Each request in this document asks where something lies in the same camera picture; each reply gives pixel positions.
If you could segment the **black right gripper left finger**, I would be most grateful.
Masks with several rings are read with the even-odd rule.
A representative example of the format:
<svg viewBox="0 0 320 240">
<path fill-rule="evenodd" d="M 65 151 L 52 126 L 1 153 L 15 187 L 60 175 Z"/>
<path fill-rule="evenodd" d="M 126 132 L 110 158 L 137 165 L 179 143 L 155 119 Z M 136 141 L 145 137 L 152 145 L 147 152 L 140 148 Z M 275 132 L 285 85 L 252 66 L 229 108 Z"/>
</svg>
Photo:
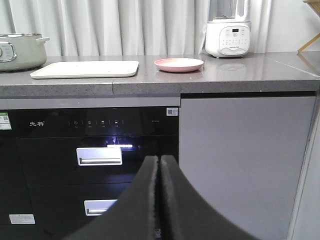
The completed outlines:
<svg viewBox="0 0 320 240">
<path fill-rule="evenodd" d="M 66 240 L 154 240 L 158 156 L 146 156 L 133 181 L 102 215 Z"/>
</svg>

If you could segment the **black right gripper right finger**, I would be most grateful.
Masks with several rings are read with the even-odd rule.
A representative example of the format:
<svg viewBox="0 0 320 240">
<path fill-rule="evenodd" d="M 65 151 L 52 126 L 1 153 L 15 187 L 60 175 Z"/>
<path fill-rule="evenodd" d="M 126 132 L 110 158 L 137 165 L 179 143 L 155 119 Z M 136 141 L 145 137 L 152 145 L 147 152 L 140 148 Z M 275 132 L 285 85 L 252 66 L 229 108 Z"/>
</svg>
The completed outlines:
<svg viewBox="0 0 320 240">
<path fill-rule="evenodd" d="M 254 240 L 211 207 L 172 155 L 160 158 L 160 223 L 164 240 Z"/>
</svg>

